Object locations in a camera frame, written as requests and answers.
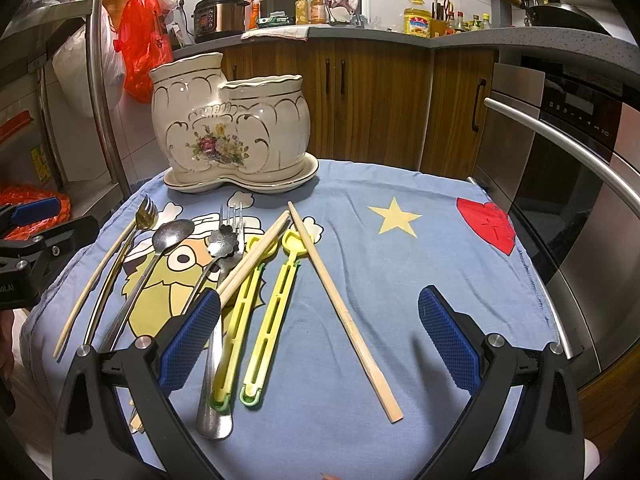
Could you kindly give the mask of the gold fork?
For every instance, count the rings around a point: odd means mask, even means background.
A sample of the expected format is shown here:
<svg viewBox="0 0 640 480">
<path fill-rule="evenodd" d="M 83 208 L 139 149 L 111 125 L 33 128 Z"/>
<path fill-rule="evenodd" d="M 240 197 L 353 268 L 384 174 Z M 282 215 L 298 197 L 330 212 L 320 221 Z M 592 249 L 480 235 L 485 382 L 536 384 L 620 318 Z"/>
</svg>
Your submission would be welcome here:
<svg viewBox="0 0 640 480">
<path fill-rule="evenodd" d="M 92 344 L 96 330 L 98 329 L 99 322 L 106 306 L 108 297 L 114 288 L 116 278 L 122 268 L 122 264 L 126 258 L 126 255 L 130 251 L 131 245 L 134 242 L 134 237 L 137 232 L 152 229 L 157 222 L 158 210 L 155 203 L 145 195 L 140 207 L 134 217 L 134 226 L 129 230 L 126 238 L 119 244 L 119 251 L 117 256 L 108 271 L 106 279 L 99 292 L 98 299 L 94 305 L 91 316 L 89 318 L 88 327 L 85 332 L 83 344 Z"/>
</svg>

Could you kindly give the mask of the wooden kitchen cabinets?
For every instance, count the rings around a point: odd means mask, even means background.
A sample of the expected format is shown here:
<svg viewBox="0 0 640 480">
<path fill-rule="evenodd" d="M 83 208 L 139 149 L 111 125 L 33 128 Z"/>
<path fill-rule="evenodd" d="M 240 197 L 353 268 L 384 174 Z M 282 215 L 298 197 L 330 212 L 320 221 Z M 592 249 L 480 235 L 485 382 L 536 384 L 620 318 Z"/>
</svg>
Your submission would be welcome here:
<svg viewBox="0 0 640 480">
<path fill-rule="evenodd" d="M 369 39 L 270 40 L 222 47 L 228 79 L 299 74 L 309 151 L 464 180 L 474 170 L 498 53 Z"/>
</svg>

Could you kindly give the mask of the white floral ceramic utensil holder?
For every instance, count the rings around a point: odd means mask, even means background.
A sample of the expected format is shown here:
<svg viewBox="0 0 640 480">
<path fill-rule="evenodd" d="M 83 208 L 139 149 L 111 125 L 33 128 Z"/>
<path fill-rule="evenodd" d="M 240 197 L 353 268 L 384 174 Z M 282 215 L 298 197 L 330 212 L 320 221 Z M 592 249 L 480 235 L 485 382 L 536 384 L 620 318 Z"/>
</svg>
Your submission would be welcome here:
<svg viewBox="0 0 640 480">
<path fill-rule="evenodd" d="M 310 110 L 299 75 L 228 80 L 209 52 L 151 70 L 152 123 L 168 160 L 168 188 L 198 193 L 226 183 L 273 194 L 318 171 L 308 151 Z"/>
</svg>

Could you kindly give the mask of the red plastic bag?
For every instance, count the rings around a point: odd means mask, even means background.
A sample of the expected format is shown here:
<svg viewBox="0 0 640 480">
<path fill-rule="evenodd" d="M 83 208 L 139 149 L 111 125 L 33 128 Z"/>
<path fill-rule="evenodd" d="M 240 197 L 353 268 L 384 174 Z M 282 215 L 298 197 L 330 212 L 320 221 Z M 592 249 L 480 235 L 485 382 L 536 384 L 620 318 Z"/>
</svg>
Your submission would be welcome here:
<svg viewBox="0 0 640 480">
<path fill-rule="evenodd" d="M 162 16 L 160 0 L 128 0 L 114 41 L 125 64 L 124 89 L 140 103 L 152 101 L 150 71 L 174 60 Z"/>
</svg>

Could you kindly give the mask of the yellow plastic training chopstick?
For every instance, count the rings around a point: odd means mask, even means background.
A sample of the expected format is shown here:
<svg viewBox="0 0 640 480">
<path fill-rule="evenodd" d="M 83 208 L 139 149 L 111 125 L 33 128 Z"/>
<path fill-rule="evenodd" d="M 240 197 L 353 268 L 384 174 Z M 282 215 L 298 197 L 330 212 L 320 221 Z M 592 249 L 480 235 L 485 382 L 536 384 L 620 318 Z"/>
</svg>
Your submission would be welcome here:
<svg viewBox="0 0 640 480">
<path fill-rule="evenodd" d="M 271 258 L 278 250 L 277 240 L 262 255 L 254 269 L 250 271 L 241 284 L 235 297 L 227 336 L 224 338 L 222 357 L 213 380 L 213 391 L 209 398 L 209 404 L 218 413 L 226 414 L 230 411 L 231 395 L 233 392 L 236 371 L 238 370 L 240 352 L 242 350 L 250 311 L 254 307 L 258 285 L 264 270 L 264 260 Z"/>
<path fill-rule="evenodd" d="M 288 258 L 282 264 L 274 284 L 239 394 L 241 403 L 248 408 L 256 408 L 262 403 L 262 394 L 295 282 L 299 258 L 307 253 L 302 238 L 295 228 L 284 232 L 281 245 Z"/>
</svg>

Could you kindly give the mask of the blue cartoon cloth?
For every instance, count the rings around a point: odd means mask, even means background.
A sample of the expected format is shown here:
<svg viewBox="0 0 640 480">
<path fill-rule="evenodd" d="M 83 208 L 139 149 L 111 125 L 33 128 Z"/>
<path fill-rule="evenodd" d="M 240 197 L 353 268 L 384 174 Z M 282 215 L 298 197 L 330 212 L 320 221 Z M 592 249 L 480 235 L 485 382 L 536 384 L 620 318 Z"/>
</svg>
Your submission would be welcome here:
<svg viewBox="0 0 640 480">
<path fill-rule="evenodd" d="M 233 429 L 198 446 L 228 479 L 411 479 L 431 458 L 469 395 L 424 330 L 418 298 L 433 285 L 454 310 L 514 346 L 542 349 L 558 330 L 532 260 L 476 185 L 396 168 L 320 162 L 279 195 L 226 185 L 200 195 L 161 177 L 149 197 L 193 235 L 156 266 L 120 338 L 129 346 L 178 314 L 208 259 L 206 240 L 235 207 L 248 235 L 294 205 L 404 416 L 390 422 L 314 266 L 297 268 L 262 403 L 232 405 Z"/>
</svg>

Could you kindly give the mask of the yellow oil tub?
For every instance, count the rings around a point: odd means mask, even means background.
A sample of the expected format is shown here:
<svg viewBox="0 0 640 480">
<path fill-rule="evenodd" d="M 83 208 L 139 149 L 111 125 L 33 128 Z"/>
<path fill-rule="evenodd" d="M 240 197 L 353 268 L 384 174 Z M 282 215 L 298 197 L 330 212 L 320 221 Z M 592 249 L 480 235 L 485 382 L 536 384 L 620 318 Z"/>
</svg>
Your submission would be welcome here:
<svg viewBox="0 0 640 480">
<path fill-rule="evenodd" d="M 430 23 L 432 14 L 430 11 L 405 8 L 404 33 L 410 36 L 428 38 L 430 36 Z"/>
</svg>

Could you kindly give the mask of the built-in oven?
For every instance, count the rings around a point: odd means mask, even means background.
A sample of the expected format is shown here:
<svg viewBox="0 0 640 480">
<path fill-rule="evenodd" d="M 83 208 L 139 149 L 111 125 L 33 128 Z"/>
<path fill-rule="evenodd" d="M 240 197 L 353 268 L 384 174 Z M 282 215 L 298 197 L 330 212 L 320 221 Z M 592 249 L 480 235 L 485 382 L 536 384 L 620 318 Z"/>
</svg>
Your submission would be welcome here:
<svg viewBox="0 0 640 480">
<path fill-rule="evenodd" d="M 497 63 L 474 178 L 544 284 L 578 385 L 639 339 L 639 218 L 594 170 L 639 187 L 639 93 L 585 68 Z"/>
</svg>

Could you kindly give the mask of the white dish towel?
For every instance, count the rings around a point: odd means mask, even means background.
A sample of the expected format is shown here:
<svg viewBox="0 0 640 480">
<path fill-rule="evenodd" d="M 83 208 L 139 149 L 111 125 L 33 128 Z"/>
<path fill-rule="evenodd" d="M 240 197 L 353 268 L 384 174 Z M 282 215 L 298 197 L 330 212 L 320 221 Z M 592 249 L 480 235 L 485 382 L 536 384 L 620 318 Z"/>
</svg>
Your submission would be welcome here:
<svg viewBox="0 0 640 480">
<path fill-rule="evenodd" d="M 276 27 L 256 28 L 244 32 L 241 40 L 259 39 L 259 38 L 276 38 L 285 40 L 306 41 L 309 36 L 310 25 L 285 25 Z"/>
</svg>

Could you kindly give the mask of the flower steel spoon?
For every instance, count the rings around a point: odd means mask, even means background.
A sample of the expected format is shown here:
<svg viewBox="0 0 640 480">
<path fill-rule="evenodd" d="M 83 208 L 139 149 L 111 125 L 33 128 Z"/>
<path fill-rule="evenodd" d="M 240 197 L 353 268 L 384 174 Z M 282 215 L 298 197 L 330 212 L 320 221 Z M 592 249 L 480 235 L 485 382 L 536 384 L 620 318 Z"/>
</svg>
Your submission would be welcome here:
<svg viewBox="0 0 640 480">
<path fill-rule="evenodd" d="M 186 313 L 188 307 L 192 304 L 201 288 L 204 286 L 208 279 L 208 274 L 213 270 L 214 265 L 223 258 L 227 258 L 235 252 L 238 247 L 238 232 L 228 222 L 219 222 L 218 229 L 213 230 L 209 237 L 209 244 L 207 246 L 209 255 L 212 257 L 209 263 L 204 266 L 198 280 L 194 284 L 190 295 L 186 298 L 186 303 L 181 311 L 182 314 Z"/>
</svg>

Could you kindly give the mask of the thin wooden chopstick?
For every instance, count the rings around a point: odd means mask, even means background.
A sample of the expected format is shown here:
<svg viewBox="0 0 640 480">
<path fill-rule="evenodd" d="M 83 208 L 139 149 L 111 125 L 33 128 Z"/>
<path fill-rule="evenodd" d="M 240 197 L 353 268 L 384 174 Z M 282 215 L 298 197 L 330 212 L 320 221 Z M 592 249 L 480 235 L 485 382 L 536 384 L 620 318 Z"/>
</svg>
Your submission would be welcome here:
<svg viewBox="0 0 640 480">
<path fill-rule="evenodd" d="M 70 311 L 70 314 L 68 315 L 67 320 L 63 325 L 60 336 L 58 336 L 58 341 L 56 342 L 56 345 L 52 353 L 53 359 L 58 360 L 62 356 L 62 353 L 66 348 L 68 337 L 70 336 L 70 332 L 72 331 L 72 328 L 74 326 L 74 323 L 76 321 L 76 318 L 78 317 L 78 314 L 82 306 L 85 304 L 90 292 L 93 290 L 93 287 L 96 286 L 96 282 L 98 281 L 99 277 L 102 274 L 102 271 L 106 267 L 106 264 L 110 261 L 110 259 L 112 258 L 112 255 L 114 255 L 116 250 L 120 247 L 122 242 L 132 232 L 132 230 L 136 227 L 136 225 L 137 225 L 137 221 L 134 219 L 132 219 L 128 223 L 128 226 L 126 226 L 126 228 L 122 231 L 122 234 L 120 234 L 119 237 L 116 238 L 111 248 L 106 252 L 105 256 L 102 258 L 100 263 L 96 266 L 96 270 L 94 270 L 93 274 L 91 274 L 87 284 L 85 284 L 84 289 L 82 290 L 74 306 L 72 307 L 72 310 Z"/>
</svg>

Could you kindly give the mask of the chrome curved rail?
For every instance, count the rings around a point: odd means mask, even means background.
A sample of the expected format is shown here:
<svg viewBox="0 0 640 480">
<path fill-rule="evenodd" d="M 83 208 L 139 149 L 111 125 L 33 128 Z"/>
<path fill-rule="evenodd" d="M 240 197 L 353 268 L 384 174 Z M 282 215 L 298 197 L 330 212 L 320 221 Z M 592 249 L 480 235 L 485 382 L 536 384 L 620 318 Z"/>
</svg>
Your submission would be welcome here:
<svg viewBox="0 0 640 480">
<path fill-rule="evenodd" d="M 130 196 L 130 186 L 119 157 L 113 131 L 110 110 L 104 84 L 102 63 L 102 2 L 89 0 L 90 9 L 86 17 L 86 60 L 88 89 L 96 133 L 111 181 L 117 185 L 126 200 Z"/>
</svg>

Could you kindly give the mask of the electric pressure cooker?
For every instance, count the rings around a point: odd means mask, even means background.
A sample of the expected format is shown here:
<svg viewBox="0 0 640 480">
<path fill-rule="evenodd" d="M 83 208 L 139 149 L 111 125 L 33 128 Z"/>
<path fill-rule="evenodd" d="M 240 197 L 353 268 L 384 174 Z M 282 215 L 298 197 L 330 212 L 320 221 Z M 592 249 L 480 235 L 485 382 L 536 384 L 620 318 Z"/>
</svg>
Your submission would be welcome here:
<svg viewBox="0 0 640 480">
<path fill-rule="evenodd" d="M 245 32 L 247 0 L 201 0 L 193 13 L 197 44 Z"/>
</svg>

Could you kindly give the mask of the long steel spoon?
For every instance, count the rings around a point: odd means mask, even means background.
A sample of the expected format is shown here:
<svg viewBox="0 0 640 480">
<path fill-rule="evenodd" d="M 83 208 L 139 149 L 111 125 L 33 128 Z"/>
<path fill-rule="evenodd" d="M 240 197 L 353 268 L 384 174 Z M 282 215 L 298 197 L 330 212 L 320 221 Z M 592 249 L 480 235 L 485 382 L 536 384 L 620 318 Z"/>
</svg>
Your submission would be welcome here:
<svg viewBox="0 0 640 480">
<path fill-rule="evenodd" d="M 134 308 L 134 304 L 139 298 L 142 289 L 151 277 L 157 263 L 163 257 L 165 252 L 169 252 L 172 248 L 177 247 L 195 229 L 194 222 L 189 219 L 179 219 L 167 222 L 160 226 L 152 236 L 152 247 L 154 249 L 153 257 L 149 265 L 144 269 L 141 278 L 134 285 L 134 289 L 127 297 L 126 302 L 120 308 L 110 328 L 108 329 L 99 352 L 110 352 L 115 348 L 117 339 L 124 331 L 129 315 Z"/>
</svg>

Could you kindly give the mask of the red bag on shelf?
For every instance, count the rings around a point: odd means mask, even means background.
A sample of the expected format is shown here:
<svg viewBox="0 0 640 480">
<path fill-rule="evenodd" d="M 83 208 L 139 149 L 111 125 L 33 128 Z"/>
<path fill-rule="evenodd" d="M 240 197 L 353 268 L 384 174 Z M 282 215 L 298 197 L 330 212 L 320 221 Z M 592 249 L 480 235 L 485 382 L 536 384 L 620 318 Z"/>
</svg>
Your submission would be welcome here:
<svg viewBox="0 0 640 480">
<path fill-rule="evenodd" d="M 1 189 L 2 240 L 28 240 L 70 218 L 70 198 L 64 194 L 10 184 Z"/>
</svg>

